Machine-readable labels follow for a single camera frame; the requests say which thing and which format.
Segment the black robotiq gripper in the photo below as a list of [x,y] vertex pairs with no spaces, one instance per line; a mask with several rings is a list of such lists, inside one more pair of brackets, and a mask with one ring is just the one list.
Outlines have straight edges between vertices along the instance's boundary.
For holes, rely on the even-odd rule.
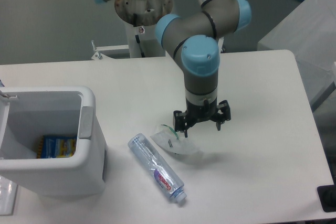
[[202,105],[195,105],[186,99],[186,111],[175,110],[173,112],[174,131],[183,132],[188,137],[188,129],[196,123],[211,120],[216,123],[218,131],[221,126],[231,120],[230,106],[227,100],[221,101],[217,105],[217,99],[213,102],[205,100]]

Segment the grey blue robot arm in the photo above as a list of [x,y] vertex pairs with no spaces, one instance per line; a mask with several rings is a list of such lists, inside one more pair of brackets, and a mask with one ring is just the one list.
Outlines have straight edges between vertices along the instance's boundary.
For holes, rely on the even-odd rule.
[[174,131],[186,133],[205,121],[215,122],[220,129],[231,119],[228,102],[217,101],[218,42],[250,23],[246,0],[198,0],[201,11],[185,19],[172,13],[172,0],[94,1],[114,1],[132,58],[168,54],[183,71],[186,110],[174,111]]

